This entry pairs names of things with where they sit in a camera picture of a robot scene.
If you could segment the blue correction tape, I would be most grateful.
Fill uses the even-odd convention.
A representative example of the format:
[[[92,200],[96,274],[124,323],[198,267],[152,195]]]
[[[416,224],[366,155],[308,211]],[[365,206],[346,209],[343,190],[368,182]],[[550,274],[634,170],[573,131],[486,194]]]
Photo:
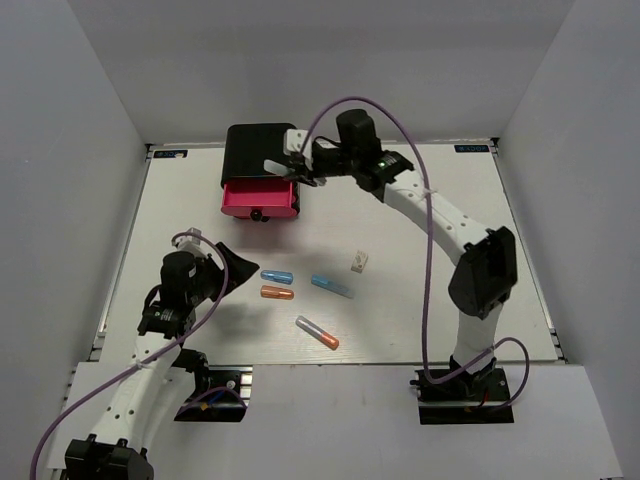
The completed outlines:
[[[290,285],[293,283],[294,276],[291,272],[278,271],[278,270],[262,270],[260,272],[262,279],[275,283],[282,283]]]

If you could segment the orange correction tape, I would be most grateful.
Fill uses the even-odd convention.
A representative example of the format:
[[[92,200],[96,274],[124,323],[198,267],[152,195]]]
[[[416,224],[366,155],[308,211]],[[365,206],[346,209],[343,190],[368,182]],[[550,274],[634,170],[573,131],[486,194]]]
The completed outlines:
[[[263,285],[260,288],[260,295],[263,298],[279,300],[292,300],[294,298],[292,290],[271,285]]]

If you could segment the pink top drawer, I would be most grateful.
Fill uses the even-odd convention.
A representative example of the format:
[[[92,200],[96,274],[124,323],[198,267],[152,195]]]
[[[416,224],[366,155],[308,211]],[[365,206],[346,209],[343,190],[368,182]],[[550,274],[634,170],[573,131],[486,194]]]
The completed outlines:
[[[223,187],[221,212],[238,219],[266,222],[299,214],[298,185],[279,177],[241,178]]]

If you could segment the blue capped lead tube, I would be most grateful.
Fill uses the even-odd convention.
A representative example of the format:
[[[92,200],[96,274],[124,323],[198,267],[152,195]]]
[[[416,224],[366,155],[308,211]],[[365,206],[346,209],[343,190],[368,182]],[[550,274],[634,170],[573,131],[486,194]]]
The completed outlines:
[[[352,299],[354,297],[354,292],[349,287],[323,275],[313,274],[311,284],[345,298]]]

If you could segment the white staples box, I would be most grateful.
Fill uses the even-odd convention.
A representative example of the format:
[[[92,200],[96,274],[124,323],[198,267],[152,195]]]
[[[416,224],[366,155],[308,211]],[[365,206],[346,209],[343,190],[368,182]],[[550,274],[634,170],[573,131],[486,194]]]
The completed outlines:
[[[367,265],[368,259],[369,259],[369,255],[367,252],[358,250],[354,255],[354,258],[351,264],[351,270],[353,272],[361,274]]]

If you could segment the orange capped lead tube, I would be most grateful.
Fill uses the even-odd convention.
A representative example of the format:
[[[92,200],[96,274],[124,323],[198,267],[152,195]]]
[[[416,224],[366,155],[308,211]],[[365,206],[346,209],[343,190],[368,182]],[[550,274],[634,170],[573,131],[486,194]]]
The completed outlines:
[[[336,337],[326,332],[306,317],[298,316],[295,320],[295,324],[329,349],[336,350],[339,347],[339,340]]]

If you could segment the green capped lead tube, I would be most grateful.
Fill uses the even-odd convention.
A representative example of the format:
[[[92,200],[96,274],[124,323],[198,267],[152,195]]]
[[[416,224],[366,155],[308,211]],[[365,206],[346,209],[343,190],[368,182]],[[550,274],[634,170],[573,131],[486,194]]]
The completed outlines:
[[[273,160],[266,159],[263,162],[263,168],[267,173],[273,174],[278,177],[285,178],[292,174],[293,170],[283,164],[275,162]]]

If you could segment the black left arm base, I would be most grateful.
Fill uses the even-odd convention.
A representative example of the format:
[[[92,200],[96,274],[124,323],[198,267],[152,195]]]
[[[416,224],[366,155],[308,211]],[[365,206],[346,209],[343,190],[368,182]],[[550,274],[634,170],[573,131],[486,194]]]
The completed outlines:
[[[252,366],[213,366],[204,353],[184,349],[174,366],[193,377],[194,391],[174,417],[177,422],[240,423],[248,410]]]

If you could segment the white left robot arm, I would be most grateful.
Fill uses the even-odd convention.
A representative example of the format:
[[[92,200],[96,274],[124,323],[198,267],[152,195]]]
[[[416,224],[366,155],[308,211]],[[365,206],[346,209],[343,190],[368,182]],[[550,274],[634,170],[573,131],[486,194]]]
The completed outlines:
[[[206,355],[184,346],[200,324],[196,310],[206,301],[218,305],[259,266],[222,242],[206,254],[202,240],[196,233],[179,236],[164,256],[160,282],[144,301],[126,375],[114,381],[115,392],[87,436],[71,440],[65,451],[68,478],[153,478],[148,454],[161,423],[211,389]]]

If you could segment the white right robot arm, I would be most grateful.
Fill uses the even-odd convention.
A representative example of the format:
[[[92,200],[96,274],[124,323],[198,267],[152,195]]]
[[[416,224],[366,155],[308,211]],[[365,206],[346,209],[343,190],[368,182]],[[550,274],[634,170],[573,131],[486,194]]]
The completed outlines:
[[[290,128],[283,150],[287,178],[320,186],[331,177],[350,176],[364,191],[411,220],[454,266],[448,294],[459,311],[457,339],[450,357],[451,384],[472,399],[488,385],[495,366],[497,323],[518,280],[516,241],[507,227],[491,229],[454,206],[428,185],[426,170],[397,151],[386,150],[373,119],[352,109],[336,119],[339,140],[327,146],[307,130]]]

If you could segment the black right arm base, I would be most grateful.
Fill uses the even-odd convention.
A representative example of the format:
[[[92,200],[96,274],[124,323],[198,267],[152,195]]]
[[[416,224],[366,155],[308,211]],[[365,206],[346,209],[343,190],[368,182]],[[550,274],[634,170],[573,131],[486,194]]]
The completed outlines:
[[[489,365],[484,370],[433,384],[423,370],[416,370],[409,385],[417,394],[421,425],[512,424],[514,414],[503,368]]]

